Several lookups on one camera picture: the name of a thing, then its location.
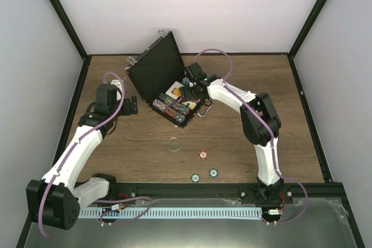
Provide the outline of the blue orange chip row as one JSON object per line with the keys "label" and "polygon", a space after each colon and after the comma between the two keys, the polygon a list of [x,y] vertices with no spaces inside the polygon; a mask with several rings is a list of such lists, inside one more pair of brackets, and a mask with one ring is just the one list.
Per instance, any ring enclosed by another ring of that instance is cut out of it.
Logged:
{"label": "blue orange chip row", "polygon": [[176,120],[178,123],[183,123],[185,120],[185,115],[179,113],[178,111],[174,110],[167,104],[163,103],[161,100],[155,99],[152,102],[153,107],[157,108],[164,114],[168,115],[172,119]]}

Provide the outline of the black poker set case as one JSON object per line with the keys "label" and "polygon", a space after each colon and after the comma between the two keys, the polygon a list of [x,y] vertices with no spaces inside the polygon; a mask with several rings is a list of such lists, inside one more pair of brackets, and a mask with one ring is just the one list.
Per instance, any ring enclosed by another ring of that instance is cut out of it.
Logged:
{"label": "black poker set case", "polygon": [[206,78],[199,66],[184,64],[181,53],[172,31],[158,31],[160,37],[135,59],[128,59],[126,73],[138,91],[140,97],[156,113],[173,124],[184,128],[208,102],[208,98],[200,100],[199,105],[190,110],[183,123],[178,123],[168,115],[153,107],[152,102],[158,99],[160,93],[166,91],[175,81],[182,83],[184,77],[190,80],[190,87]]}

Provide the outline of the clear round button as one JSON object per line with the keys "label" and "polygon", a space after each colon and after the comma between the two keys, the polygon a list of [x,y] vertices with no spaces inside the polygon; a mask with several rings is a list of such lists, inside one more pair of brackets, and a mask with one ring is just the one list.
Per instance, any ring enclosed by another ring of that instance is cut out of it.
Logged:
{"label": "clear round button", "polygon": [[181,149],[181,141],[176,137],[171,137],[167,141],[167,148],[171,152],[177,152]]}

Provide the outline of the purple poker chip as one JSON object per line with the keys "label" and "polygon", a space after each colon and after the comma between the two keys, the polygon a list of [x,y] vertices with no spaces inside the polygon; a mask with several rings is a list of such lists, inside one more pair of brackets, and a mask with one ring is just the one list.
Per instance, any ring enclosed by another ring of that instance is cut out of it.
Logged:
{"label": "purple poker chip", "polygon": [[215,169],[215,168],[211,168],[209,170],[209,176],[212,177],[212,178],[217,178],[219,176],[218,170]]}

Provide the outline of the teal poker chip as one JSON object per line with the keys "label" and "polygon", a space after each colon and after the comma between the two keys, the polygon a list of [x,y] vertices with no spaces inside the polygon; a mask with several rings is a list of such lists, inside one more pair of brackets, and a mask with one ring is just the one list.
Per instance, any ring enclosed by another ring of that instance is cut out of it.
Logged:
{"label": "teal poker chip", "polygon": [[192,175],[191,175],[191,181],[192,181],[193,183],[199,183],[200,180],[201,180],[201,177],[200,177],[199,174],[192,174]]}

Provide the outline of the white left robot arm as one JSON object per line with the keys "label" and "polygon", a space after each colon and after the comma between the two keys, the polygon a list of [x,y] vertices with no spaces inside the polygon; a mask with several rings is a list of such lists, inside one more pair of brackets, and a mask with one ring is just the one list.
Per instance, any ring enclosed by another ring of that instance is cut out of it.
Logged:
{"label": "white left robot arm", "polygon": [[95,101],[81,116],[58,161],[39,181],[32,179],[26,187],[30,220],[38,223],[41,231],[45,226],[69,230],[80,210],[100,199],[107,204],[118,199],[117,180],[112,175],[95,174],[80,186],[76,182],[90,155],[116,129],[117,119],[131,114],[130,109],[120,80],[98,86]]}

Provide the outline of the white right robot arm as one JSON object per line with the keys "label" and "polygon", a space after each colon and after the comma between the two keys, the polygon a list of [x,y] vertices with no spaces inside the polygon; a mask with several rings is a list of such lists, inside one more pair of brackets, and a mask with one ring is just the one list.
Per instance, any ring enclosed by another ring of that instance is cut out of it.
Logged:
{"label": "white right robot arm", "polygon": [[215,74],[207,76],[198,63],[186,67],[184,74],[189,83],[181,88],[183,100],[217,100],[239,113],[244,135],[256,152],[259,198],[272,203],[279,196],[283,179],[277,155],[281,120],[269,95],[244,91]]}

